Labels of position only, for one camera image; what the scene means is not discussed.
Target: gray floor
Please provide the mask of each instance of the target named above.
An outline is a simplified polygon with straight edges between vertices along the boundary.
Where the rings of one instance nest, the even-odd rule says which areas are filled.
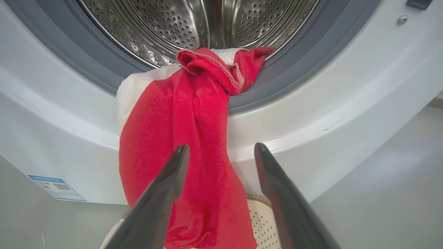
[[[344,249],[443,248],[442,178],[443,110],[426,107],[312,206]],[[98,249],[126,209],[55,200],[0,156],[1,249]]]

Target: laundry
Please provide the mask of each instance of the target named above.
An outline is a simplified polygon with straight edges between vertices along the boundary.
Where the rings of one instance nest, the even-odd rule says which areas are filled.
[[[174,149],[190,147],[166,249],[254,249],[245,190],[226,148],[228,100],[254,82],[272,48],[177,54],[179,64],[132,74],[117,93],[120,176],[132,207]]]

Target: red garment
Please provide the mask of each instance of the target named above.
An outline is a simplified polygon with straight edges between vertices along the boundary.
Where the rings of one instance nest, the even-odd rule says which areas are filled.
[[[177,60],[183,68],[152,81],[130,112],[119,153],[130,206],[178,145],[190,147],[183,193],[172,207],[167,249],[256,248],[245,190],[227,155],[228,100],[252,85],[272,51],[238,50],[230,66],[206,48],[180,51]]]

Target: blue and white sticker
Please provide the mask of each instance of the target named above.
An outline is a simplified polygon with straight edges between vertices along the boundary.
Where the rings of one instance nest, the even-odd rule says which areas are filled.
[[[65,201],[85,202],[77,192],[75,192],[65,181],[59,178],[28,175],[36,184],[56,199]]]

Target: metal screw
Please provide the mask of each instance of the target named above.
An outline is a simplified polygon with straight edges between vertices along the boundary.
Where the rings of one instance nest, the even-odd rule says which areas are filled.
[[[408,21],[408,16],[407,15],[402,15],[397,19],[397,24],[398,25],[403,25]]]

